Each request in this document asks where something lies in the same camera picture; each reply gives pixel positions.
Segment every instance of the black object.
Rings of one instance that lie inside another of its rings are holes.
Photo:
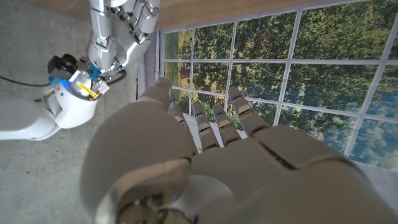
[[[112,81],[110,81],[110,82],[107,82],[106,84],[107,84],[108,86],[111,86],[111,85],[113,85],[113,84],[115,84],[115,83],[117,83],[117,82],[120,82],[123,78],[126,77],[127,72],[126,72],[125,70],[121,70],[120,72],[118,72],[118,74],[121,74],[121,76],[120,76],[119,78],[117,78],[117,79],[115,79],[115,80],[112,80]]]
[[[50,83],[47,83],[47,84],[37,84],[37,85],[36,85],[36,84],[30,84],[30,83],[22,83],[22,82],[15,81],[15,80],[11,80],[11,79],[9,79],[9,78],[2,77],[2,76],[0,76],[0,79],[5,80],[5,81],[9,81],[9,82],[12,82],[12,83],[15,83],[15,84],[25,85],[25,86],[32,86],[32,87],[45,87],[45,86],[51,85]]]
[[[77,71],[77,60],[70,54],[64,54],[62,58],[54,56],[47,64],[47,70],[51,77],[68,80]]]

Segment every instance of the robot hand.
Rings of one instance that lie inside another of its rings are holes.
[[[216,106],[219,147],[194,103],[201,154],[171,95],[160,78],[97,130],[80,180],[94,223],[396,223],[344,155],[301,131],[269,128],[236,87],[229,98],[248,138]]]
[[[90,0],[91,63],[112,75],[141,58],[150,44],[160,0]]]

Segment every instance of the wooden beam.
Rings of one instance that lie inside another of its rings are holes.
[[[61,14],[90,21],[88,0],[24,0]],[[155,30],[230,19],[319,0],[162,0]]]
[[[162,0],[155,30],[230,19],[317,0]]]

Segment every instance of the metal joint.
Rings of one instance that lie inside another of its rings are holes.
[[[136,18],[132,13],[126,12],[122,7],[113,8],[112,13],[116,16],[118,21],[125,23],[125,25],[129,29],[131,37],[138,44],[142,44],[145,40],[149,38],[148,34],[143,33],[138,28],[139,19]]]
[[[145,8],[151,16],[157,16],[159,13],[159,8],[153,7],[148,1],[145,1]]]

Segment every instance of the blue tape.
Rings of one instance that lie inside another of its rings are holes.
[[[61,82],[61,80],[62,80],[62,79],[60,79],[60,78],[55,78],[55,77],[52,77],[52,76],[49,77],[49,83],[50,83],[51,85],[58,84],[58,83]]]
[[[95,67],[93,64],[90,64],[90,68],[88,69],[88,74],[90,79],[95,79],[101,73],[100,69]]]

